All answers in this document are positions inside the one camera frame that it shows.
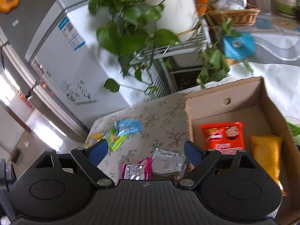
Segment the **pink snack package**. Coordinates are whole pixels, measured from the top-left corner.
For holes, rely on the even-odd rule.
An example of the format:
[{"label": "pink snack package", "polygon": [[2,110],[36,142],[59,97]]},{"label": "pink snack package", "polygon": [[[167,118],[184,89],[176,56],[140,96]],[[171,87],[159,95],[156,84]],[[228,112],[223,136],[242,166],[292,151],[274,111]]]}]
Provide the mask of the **pink snack package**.
[{"label": "pink snack package", "polygon": [[152,157],[146,157],[138,163],[123,164],[121,179],[150,180],[151,173]]}]

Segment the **green snack package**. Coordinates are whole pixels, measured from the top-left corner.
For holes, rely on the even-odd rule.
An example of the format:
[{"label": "green snack package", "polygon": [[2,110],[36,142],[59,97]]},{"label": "green snack package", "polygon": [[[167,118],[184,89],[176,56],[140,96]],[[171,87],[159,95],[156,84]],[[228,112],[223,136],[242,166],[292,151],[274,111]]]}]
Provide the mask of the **green snack package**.
[{"label": "green snack package", "polygon": [[104,139],[108,142],[108,147],[115,152],[119,146],[125,141],[128,134],[117,137],[117,130],[115,127],[113,127],[110,131],[106,133],[104,136]]},{"label": "green snack package", "polygon": [[300,146],[300,127],[286,120],[286,123],[293,135],[294,143]]}]

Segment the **pothos plant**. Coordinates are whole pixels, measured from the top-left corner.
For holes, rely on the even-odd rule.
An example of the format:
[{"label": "pothos plant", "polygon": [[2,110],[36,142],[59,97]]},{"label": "pothos plant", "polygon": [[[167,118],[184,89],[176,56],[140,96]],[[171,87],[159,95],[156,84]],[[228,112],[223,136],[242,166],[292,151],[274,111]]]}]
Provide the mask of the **pothos plant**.
[{"label": "pothos plant", "polygon": [[[232,20],[227,18],[220,27],[216,27],[210,17],[205,14],[205,17],[211,27],[214,30],[215,35],[215,43],[211,46],[211,48],[207,50],[201,50],[199,52],[199,56],[202,58],[204,62],[204,66],[197,77],[197,84],[199,84],[202,88],[204,88],[206,83],[212,81],[221,81],[224,79],[228,72],[229,66],[226,61],[226,57],[222,52],[222,39],[223,37],[241,37],[242,34],[235,31],[233,29]],[[246,60],[242,61],[247,70],[253,73],[252,68]]]},{"label": "pothos plant", "polygon": [[[145,26],[149,21],[158,21],[164,10],[162,2],[157,6],[148,6],[146,0],[90,0],[88,8],[91,14],[95,15],[100,7],[108,7],[112,19],[103,27],[99,27],[96,37],[99,44],[118,56],[123,77],[135,77],[137,80],[147,84],[145,94],[149,95],[157,91],[154,86],[150,67],[155,62],[154,51],[156,47],[179,44],[178,37],[166,29],[155,30],[149,34]],[[146,51],[151,49],[152,53],[146,55]],[[142,58],[133,61],[139,53]],[[142,72],[148,73],[151,83],[142,79]],[[106,80],[104,87],[111,92],[118,92],[120,85],[114,79]]]}]

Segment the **orange toy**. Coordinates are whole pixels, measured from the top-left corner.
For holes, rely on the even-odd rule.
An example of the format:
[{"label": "orange toy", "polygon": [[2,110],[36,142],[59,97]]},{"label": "orange toy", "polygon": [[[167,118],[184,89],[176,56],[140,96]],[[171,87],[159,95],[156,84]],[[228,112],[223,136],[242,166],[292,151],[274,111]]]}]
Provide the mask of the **orange toy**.
[{"label": "orange toy", "polygon": [[209,0],[197,0],[198,15],[202,15],[202,14],[206,13],[208,2],[209,2]]},{"label": "orange toy", "polygon": [[0,0],[0,13],[9,13],[18,4],[19,0]]}]

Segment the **blue snack package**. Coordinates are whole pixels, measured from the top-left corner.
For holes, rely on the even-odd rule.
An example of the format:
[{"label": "blue snack package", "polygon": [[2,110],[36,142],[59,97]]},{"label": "blue snack package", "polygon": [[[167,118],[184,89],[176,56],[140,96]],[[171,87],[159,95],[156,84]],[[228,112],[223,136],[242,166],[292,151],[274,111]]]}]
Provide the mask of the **blue snack package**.
[{"label": "blue snack package", "polygon": [[143,126],[140,120],[137,119],[123,119],[115,122],[117,130],[117,137],[142,131]]}]

